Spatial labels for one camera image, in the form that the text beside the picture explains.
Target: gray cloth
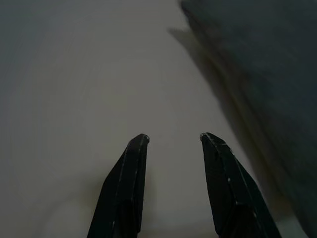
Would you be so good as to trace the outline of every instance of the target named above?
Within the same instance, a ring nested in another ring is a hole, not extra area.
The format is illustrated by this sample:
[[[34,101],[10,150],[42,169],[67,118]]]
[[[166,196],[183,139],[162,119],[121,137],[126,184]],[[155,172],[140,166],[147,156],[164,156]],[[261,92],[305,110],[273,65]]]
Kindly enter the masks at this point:
[[[317,237],[317,2],[184,0],[182,8],[201,42],[244,73],[239,90],[276,151],[275,177]]]

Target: white surface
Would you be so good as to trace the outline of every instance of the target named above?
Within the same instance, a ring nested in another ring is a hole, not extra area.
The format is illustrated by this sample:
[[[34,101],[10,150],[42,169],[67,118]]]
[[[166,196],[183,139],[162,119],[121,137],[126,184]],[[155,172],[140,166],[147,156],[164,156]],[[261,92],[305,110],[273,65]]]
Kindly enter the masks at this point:
[[[2,5],[0,237],[86,237],[128,141],[151,138],[140,237],[215,237],[201,132],[254,176],[218,96],[168,29],[174,1]]]

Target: gray fabric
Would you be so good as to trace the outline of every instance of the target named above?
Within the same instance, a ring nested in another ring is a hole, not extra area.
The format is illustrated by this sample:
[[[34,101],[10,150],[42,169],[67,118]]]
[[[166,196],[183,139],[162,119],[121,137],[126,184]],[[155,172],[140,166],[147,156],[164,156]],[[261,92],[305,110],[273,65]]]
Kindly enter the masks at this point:
[[[275,176],[305,232],[317,237],[317,2],[185,0],[182,7],[199,39],[216,42],[245,73],[237,80],[276,150],[282,173]]]

